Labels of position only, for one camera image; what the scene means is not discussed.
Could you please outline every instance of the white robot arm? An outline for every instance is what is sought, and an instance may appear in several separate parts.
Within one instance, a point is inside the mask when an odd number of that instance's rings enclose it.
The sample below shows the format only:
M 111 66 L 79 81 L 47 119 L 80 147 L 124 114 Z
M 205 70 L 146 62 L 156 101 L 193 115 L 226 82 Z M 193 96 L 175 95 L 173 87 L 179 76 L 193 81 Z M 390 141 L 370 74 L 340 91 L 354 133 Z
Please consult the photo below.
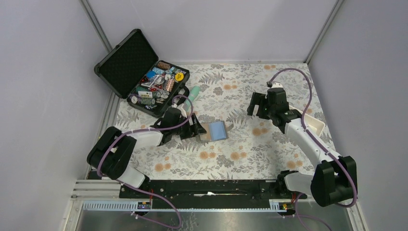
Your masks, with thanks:
M 306 132 L 311 130 L 310 127 L 307 124 L 302 125 L 302 115 L 297 110 L 289 109 L 286 92 L 280 84 L 272 85 L 267 94 L 254 92 L 247 109 L 248 115 L 252 116 L 255 105 L 259 105 L 256 115 L 262 119 L 272 120 L 282 133 L 300 147 L 315 168 L 314 175 L 306 175 L 298 171 L 282 171 L 277 181 L 282 194 L 292 191 L 312 195 L 320 206 L 353 198 L 351 183 L 328 153 L 331 153 L 346 169 L 357 188 L 355 161 L 350 156 L 342 157 L 314 133 Z M 317 143 L 324 144 L 328 152 Z

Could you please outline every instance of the blue sponge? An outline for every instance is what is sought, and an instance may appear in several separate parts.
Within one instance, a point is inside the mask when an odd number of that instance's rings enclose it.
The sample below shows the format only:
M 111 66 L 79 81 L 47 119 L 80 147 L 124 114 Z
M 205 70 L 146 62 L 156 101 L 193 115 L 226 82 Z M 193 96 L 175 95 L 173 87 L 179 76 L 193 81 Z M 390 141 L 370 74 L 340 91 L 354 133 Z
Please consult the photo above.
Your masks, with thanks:
M 227 132 L 222 121 L 209 124 L 212 141 L 224 140 L 227 138 Z

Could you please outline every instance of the black motor joint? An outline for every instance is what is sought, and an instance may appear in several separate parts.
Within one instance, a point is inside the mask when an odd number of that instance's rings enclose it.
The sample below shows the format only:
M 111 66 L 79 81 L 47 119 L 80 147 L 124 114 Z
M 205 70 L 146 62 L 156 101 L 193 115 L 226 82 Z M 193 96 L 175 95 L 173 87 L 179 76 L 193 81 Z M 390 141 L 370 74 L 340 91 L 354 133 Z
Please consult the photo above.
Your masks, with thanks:
M 152 128 L 171 128 L 183 123 L 185 120 L 186 118 L 181 115 L 181 110 L 170 107 L 164 116 L 154 123 Z M 184 140 L 207 133 L 207 131 L 200 125 L 195 113 L 191 115 L 191 121 L 192 125 L 190 125 L 190 122 L 187 122 L 181 127 L 161 131 L 163 138 L 160 145 L 169 142 L 173 135 L 179 135 L 180 139 Z

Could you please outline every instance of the white tray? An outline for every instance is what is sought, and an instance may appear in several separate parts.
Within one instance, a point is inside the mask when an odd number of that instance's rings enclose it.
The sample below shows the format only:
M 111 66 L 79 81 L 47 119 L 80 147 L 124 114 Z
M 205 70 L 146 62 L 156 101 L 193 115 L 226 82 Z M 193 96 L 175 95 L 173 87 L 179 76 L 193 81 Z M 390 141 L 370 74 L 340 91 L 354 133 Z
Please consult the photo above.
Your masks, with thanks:
M 295 107 L 292 107 L 290 105 L 289 105 L 289 109 L 296 109 L 300 113 L 303 113 L 303 111 L 301 111 L 301 110 L 299 110 L 299 109 L 297 109 Z M 312 129 L 312 131 L 314 133 L 316 133 L 316 135 L 318 135 L 318 136 L 321 135 L 321 133 L 323 132 L 324 127 L 326 126 L 326 124 L 323 121 L 318 120 L 318 119 L 316 119 L 313 116 L 308 115 L 308 114 L 305 114 L 305 121 L 309 125 L 309 127 Z

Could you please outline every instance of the table surface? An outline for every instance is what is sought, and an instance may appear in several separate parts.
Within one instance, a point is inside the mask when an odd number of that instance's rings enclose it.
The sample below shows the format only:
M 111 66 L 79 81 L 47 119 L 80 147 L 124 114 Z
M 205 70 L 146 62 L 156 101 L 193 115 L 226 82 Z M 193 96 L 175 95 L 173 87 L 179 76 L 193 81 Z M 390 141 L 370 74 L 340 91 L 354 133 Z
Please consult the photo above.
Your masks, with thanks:
M 304 71 L 306 64 L 188 64 L 186 86 L 200 87 L 193 101 L 200 123 L 224 120 L 228 139 L 199 143 L 195 138 L 172 141 L 160 147 L 133 151 L 129 164 L 155 180 L 208 179 L 275 179 L 283 170 L 298 170 L 313 174 L 314 168 L 299 147 L 285 137 L 269 120 L 248 116 L 252 92 L 266 92 L 268 81 L 276 72 L 287 67 Z M 295 71 L 281 73 L 277 79 L 287 94 L 290 105 L 303 110 L 308 101 L 308 87 L 303 76 Z M 307 113 L 326 123 L 316 90 Z M 126 100 L 120 103 L 115 126 L 122 131 L 146 128 L 157 119 L 134 109 Z M 321 136 L 332 148 L 327 126 Z

